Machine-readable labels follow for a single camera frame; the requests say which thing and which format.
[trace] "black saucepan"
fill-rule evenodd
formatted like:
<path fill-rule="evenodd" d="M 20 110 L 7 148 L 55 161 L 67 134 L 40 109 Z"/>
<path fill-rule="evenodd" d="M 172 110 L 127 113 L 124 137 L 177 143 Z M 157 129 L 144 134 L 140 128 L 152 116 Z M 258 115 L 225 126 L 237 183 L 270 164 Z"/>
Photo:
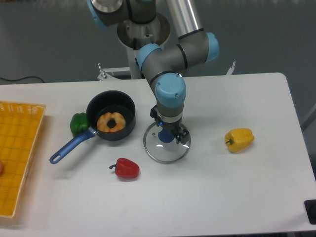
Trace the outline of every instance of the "black saucepan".
<path fill-rule="evenodd" d="M 126 125 L 123 129 L 116 132 L 103 132 L 97 129 L 97 122 L 101 115 L 110 112 L 118 112 L 123 115 Z M 86 111 L 90 128 L 73 138 L 58 152 L 56 152 L 49 161 L 57 164 L 69 152 L 71 152 L 81 142 L 98 135 L 108 141 L 117 141 L 128 136 L 136 124 L 135 104 L 133 100 L 124 92 L 117 90 L 104 91 L 96 95 L 89 103 Z"/>

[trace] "yellow plastic basket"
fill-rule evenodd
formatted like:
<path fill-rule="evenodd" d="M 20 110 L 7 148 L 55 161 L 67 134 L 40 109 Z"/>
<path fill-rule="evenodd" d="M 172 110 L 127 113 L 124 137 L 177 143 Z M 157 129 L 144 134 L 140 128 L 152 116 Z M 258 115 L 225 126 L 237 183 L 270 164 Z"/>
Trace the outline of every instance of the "yellow plastic basket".
<path fill-rule="evenodd" d="M 45 108 L 0 101 L 0 217 L 14 216 Z"/>

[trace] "glass lid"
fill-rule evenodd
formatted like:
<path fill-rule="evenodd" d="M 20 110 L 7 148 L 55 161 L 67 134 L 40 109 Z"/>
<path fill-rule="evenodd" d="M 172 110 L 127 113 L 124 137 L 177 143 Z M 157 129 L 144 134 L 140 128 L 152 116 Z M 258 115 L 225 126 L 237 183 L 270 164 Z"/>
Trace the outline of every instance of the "glass lid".
<path fill-rule="evenodd" d="M 172 163 L 184 157 L 190 149 L 191 137 L 186 144 L 177 144 L 171 132 L 157 126 L 154 122 L 144 134 L 144 146 L 148 155 L 159 163 Z"/>

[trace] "yellow bell pepper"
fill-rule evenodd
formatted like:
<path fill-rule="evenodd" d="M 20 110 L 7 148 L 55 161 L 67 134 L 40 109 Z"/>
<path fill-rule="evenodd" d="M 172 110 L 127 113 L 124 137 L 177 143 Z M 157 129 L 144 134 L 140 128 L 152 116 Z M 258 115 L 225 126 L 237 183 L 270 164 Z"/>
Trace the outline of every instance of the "yellow bell pepper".
<path fill-rule="evenodd" d="M 249 128 L 236 128 L 225 135 L 225 142 L 230 152 L 239 152 L 248 147 L 255 139 Z"/>

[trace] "blue joint cap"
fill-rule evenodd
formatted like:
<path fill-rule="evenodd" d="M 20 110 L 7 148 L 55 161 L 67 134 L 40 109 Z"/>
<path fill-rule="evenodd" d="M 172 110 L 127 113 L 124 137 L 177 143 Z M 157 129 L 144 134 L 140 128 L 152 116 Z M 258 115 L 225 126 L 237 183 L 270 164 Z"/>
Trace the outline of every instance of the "blue joint cap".
<path fill-rule="evenodd" d="M 206 59 L 206 63 L 215 59 L 219 54 L 219 44 L 215 35 L 211 32 L 207 32 L 208 37 L 208 55 Z"/>
<path fill-rule="evenodd" d="M 93 6 L 92 6 L 92 3 L 91 3 L 91 0 L 87 0 L 87 5 L 89 7 L 91 15 L 93 16 L 93 19 L 94 19 L 95 23 L 97 24 L 97 26 L 99 28 L 106 28 L 107 26 L 103 24 L 103 22 L 98 17 L 97 13 L 95 13 Z"/>
<path fill-rule="evenodd" d="M 159 77 L 155 94 L 157 100 L 168 108 L 176 108 L 184 103 L 186 84 L 182 77 L 175 73 L 166 73 Z"/>
<path fill-rule="evenodd" d="M 159 47 L 158 44 L 156 44 L 156 43 L 149 43 L 149 44 L 143 46 L 139 50 L 139 52 L 138 52 L 138 54 L 136 56 L 136 60 L 138 62 L 138 66 L 139 66 L 140 70 L 142 70 L 143 63 L 146 60 L 146 58 L 148 57 L 148 55 L 151 54 L 156 49 L 160 49 L 161 50 L 161 48 Z"/>
<path fill-rule="evenodd" d="M 161 140 L 164 143 L 170 143 L 173 141 L 174 136 L 171 133 L 171 131 L 166 130 L 166 129 L 162 129 L 159 133 L 158 133 L 158 138 L 159 140 Z"/>

